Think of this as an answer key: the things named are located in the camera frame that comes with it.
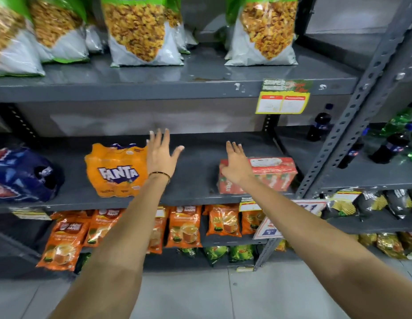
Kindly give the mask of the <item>person's right hand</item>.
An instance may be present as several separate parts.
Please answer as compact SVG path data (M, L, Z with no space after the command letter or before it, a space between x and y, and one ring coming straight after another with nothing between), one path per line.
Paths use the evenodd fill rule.
M229 164L230 175L224 177L247 192L249 186L252 185L256 179L243 147L241 144L230 141L226 142L225 147L228 155L227 163Z

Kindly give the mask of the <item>person's left forearm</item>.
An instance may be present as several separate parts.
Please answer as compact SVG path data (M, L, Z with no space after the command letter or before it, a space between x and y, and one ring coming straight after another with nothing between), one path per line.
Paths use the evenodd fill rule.
M163 176L148 177L48 319L130 318L140 292L157 208L167 184Z

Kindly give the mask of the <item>person's right forearm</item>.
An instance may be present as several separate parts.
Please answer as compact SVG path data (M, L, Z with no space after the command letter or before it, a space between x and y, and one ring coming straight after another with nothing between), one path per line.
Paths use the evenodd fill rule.
M412 282L348 234L266 187L234 181L262 207L296 254L351 319L412 319Z

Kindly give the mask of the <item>grey metal shelf rack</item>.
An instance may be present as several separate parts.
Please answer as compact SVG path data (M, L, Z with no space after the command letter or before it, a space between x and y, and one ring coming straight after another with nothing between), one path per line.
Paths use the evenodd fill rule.
M312 82L313 107L326 99L349 99L362 71L301 45L298 65L225 66L223 46L201 43L185 55L184 66L110 67L109 54L90 63L48 64L45 77L0 77L0 113L34 127L28 145L58 168L64 183L41 203L0 203L0 277L53 276L36 268L52 224L6 216L10 208L47 212L125 208L131 197L101 198L86 176L84 157L92 145L145 145L150 129L169 128L171 150L185 147L165 205L234 203L241 195L218 192L219 162L225 142L241 143L253 156L283 156L273 122L255 115L262 80Z

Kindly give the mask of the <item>orange soda bottle pack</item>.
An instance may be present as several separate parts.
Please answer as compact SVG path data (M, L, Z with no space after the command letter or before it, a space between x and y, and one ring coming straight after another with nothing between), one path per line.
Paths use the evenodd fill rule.
M85 156L86 175L100 197L136 196L145 183L147 147L136 144L92 145Z

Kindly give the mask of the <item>small yellow shelf tag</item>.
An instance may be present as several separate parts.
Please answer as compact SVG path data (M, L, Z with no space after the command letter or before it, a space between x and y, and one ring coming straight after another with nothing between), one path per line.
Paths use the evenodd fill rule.
M251 197L242 197L239 204L239 212L258 211L262 208Z

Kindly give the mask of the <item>row of orange tea pouches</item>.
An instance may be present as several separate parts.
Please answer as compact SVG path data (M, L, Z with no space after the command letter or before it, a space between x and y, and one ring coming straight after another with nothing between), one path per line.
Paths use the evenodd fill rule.
M83 247L98 247L121 219L125 209L66 210L54 212L55 220L37 268L72 271ZM158 207L147 254L161 255L164 248L212 247L202 244L201 221L207 219L205 236L253 236L265 218L262 210L239 212L237 204Z

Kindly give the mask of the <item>yellow and green price tag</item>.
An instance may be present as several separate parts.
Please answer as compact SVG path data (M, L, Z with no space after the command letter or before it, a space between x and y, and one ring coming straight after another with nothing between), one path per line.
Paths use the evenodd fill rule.
M312 80L264 79L255 114L301 114L312 87Z

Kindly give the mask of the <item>dark cola bottle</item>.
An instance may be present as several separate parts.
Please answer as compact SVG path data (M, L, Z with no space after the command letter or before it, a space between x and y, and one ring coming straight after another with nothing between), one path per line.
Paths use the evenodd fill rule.
M359 154L359 152L364 148L364 137L367 135L369 128L365 128L358 137L356 142L351 146L351 148L347 151L346 155L343 157L339 165L337 166L339 169L346 169L347 166L354 160L354 158Z
M306 135L306 139L310 142L317 142L322 139L326 134L332 120L332 109L334 104L327 103L324 107L324 111L320 112L314 118L310 125L309 131Z
M371 155L369 159L376 164L388 164L401 153L411 142L412 123L407 123L400 132L389 135L385 142Z

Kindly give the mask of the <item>row of yellow snack bags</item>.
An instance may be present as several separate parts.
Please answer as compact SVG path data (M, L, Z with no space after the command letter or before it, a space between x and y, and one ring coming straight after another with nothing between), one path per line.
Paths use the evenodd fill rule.
M298 0L225 0L227 66L296 65ZM184 65L181 0L100 0L112 67ZM93 0L0 0L0 76L45 76L44 63L103 52Z

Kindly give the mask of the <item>dark snack bag gold print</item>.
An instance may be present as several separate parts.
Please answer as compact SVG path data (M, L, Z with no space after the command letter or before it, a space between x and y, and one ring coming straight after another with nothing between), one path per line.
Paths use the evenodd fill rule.
M368 220L375 211L382 211L388 205L382 191L364 191L355 200L357 217L361 222Z
M330 201L332 195L321 194L320 197L326 200L326 207L322 211L323 220L343 218L348 216L357 216L357 209L354 202Z
M406 189L384 191L384 196L391 213L398 219L404 220L412 214L412 199Z

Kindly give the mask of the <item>yellow tag on dark bags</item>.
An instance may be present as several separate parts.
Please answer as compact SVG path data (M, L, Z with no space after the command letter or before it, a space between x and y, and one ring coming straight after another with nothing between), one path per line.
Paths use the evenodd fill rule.
M362 188L349 187L338 190L330 198L330 201L346 201L353 202L363 192Z

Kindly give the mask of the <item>blue soda bottle pack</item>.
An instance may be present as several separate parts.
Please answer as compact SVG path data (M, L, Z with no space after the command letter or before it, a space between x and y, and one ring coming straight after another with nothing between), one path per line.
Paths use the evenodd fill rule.
M48 202L63 183L61 170L33 150L0 149L0 203Z

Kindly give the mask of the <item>pale yellow shelf label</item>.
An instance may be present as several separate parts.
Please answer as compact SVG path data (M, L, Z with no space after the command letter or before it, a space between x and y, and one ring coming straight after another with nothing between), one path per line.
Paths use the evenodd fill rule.
M9 208L9 210L21 220L52 220L50 215L42 208Z

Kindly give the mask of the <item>grey slotted-post shelf rack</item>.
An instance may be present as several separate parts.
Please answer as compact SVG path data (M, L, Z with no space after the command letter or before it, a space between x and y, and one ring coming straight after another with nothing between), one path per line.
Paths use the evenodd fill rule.
M277 148L293 158L300 176L288 198L332 196L341 189L358 187L381 191L404 187L392 180L412 180L412 176L396 176L385 171L385 165L373 163L366 154L377 148L377 140L365 138L366 146L346 169L337 166L372 123L388 96L401 83L412 64L412 0L402 0L384 34L354 36L348 41L342 35L342 47L329 41L301 36L295 44L299 50L301 73L289 73L288 80L312 80L314 96L350 95L324 140L306 140L306 126L278 126L279 117L271 115L265 124Z

